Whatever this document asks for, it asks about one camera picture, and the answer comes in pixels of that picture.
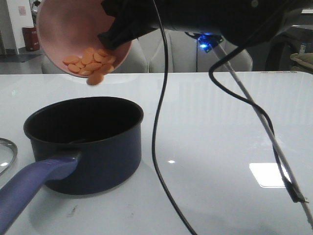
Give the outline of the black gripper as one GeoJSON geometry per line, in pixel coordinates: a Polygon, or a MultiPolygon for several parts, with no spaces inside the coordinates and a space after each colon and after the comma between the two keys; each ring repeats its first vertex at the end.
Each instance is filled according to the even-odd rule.
{"type": "Polygon", "coordinates": [[[224,36],[240,46],[269,41],[290,27],[303,9],[301,0],[142,0],[137,17],[147,26],[224,36]]]}

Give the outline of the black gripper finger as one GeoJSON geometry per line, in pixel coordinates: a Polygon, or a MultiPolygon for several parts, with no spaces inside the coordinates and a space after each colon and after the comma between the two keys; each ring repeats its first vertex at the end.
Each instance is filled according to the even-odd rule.
{"type": "Polygon", "coordinates": [[[157,14],[152,0],[104,0],[101,6],[114,21],[97,38],[110,50],[156,30],[157,14]]]}

